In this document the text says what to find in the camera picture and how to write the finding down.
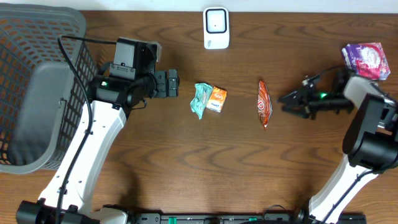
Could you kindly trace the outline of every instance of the pink package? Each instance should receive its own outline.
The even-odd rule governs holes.
[[[358,75],[385,80],[391,73],[381,43],[348,44],[341,52],[346,66]]]

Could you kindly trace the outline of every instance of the gray plastic basket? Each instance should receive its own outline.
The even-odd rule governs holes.
[[[0,172],[59,167],[84,100],[57,36],[85,31],[85,18],[74,9],[0,4]],[[87,46],[67,39],[63,46],[87,84],[97,73]]]

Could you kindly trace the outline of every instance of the wooden table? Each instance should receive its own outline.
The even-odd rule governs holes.
[[[117,203],[165,213],[255,213],[273,204],[293,210],[336,169],[355,113],[300,119],[281,111],[278,96],[306,75],[341,65],[341,48],[358,42],[382,42],[393,72],[382,87],[397,93],[395,15],[231,13],[229,48],[205,50],[200,12],[82,13],[89,38],[159,41],[157,69],[176,68],[181,79],[178,98],[149,100],[132,113],[106,159],[93,209]],[[114,46],[90,49],[99,64],[113,60]],[[259,80],[274,108],[266,132],[257,115]],[[228,91],[220,114],[206,110],[199,120],[191,112],[198,82]],[[1,223],[14,223],[21,200],[35,201],[53,174],[0,174]],[[396,170],[381,175],[346,211],[364,212],[368,223],[398,222],[397,178]]]

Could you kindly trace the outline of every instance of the teal wrapper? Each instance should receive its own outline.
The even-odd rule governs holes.
[[[195,88],[197,89],[197,92],[195,93],[194,99],[191,101],[191,110],[199,116],[199,119],[201,119],[206,108],[207,101],[213,91],[213,87],[206,83],[197,83],[195,84]]]

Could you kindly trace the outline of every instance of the white background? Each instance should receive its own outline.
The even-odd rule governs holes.
[[[224,6],[231,12],[398,13],[397,0],[0,0],[16,4],[66,6],[78,10],[202,11]]]

